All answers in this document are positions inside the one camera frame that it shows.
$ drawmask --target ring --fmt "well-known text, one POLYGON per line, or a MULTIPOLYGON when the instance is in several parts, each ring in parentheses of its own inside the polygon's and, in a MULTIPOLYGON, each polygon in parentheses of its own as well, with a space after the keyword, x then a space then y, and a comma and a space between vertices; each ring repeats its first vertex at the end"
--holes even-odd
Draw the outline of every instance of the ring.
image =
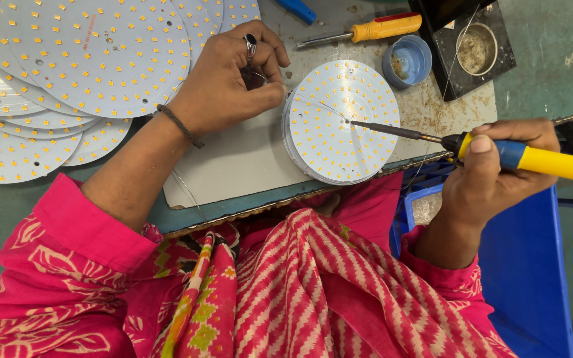
POLYGON ((246 34, 243 38, 247 41, 247 62, 250 62, 253 55, 255 55, 255 45, 257 45, 258 42, 255 41, 253 34, 246 34))

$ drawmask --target pink clothing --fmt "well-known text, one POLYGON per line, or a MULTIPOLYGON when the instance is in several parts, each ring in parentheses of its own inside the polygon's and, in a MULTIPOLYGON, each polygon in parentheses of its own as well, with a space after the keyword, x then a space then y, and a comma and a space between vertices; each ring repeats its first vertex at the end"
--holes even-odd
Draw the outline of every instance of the pink clothing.
POLYGON ((399 183, 349 189, 333 218, 304 208, 164 240, 60 175, 0 251, 0 357, 515 357, 476 259, 414 257, 423 227, 387 254, 399 192, 380 187, 399 183))

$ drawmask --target blue plastic crate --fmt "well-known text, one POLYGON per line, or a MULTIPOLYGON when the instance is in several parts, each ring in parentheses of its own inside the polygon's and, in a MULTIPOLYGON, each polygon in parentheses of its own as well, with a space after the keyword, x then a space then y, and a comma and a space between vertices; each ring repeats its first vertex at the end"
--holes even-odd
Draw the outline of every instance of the blue plastic crate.
MULTIPOLYGON (((401 235, 414 228, 412 201, 441 191, 450 172, 441 165, 427 166, 417 176, 425 181, 402 192, 391 228, 396 256, 401 235), (441 171, 441 178, 431 175, 435 171, 441 171)), ((408 173, 409 178, 415 173, 408 173)), ((495 309, 489 319, 499 335, 521 358, 573 358, 556 187, 500 213, 481 237, 483 296, 495 309)))

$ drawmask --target pink sleeve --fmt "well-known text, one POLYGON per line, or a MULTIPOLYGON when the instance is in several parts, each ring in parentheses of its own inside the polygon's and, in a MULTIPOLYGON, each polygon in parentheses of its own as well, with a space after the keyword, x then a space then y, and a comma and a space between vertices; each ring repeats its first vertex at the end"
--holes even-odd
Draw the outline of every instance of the pink sleeve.
POLYGON ((479 257, 474 257, 470 266, 457 270, 442 269, 418 259, 413 255, 414 246, 425 230, 424 225, 418 225, 402 236, 402 251, 399 260, 432 286, 483 336, 498 337, 488 319, 488 315, 494 312, 494 309, 485 303, 481 293, 479 257))
POLYGON ((0 251, 0 357, 135 357, 115 296, 162 239, 133 232, 61 174, 0 251))

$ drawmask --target bracelet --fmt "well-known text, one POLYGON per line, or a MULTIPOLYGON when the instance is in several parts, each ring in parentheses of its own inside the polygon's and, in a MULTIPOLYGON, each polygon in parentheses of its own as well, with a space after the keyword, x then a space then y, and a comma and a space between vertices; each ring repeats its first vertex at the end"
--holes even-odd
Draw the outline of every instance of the bracelet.
POLYGON ((183 133, 187 136, 187 138, 189 138, 189 140, 192 141, 192 143, 196 148, 201 149, 205 146, 203 142, 200 142, 198 139, 196 139, 196 137, 194 137, 191 133, 189 133, 187 128, 185 128, 185 126, 183 125, 183 122, 181 122, 180 119, 176 118, 176 116, 173 113, 171 113, 171 110, 167 108, 166 105, 159 104, 158 106, 156 106, 156 109, 159 110, 160 112, 165 113, 166 116, 168 116, 171 120, 173 120, 174 123, 178 126, 178 128, 180 128, 180 130, 183 131, 183 133))

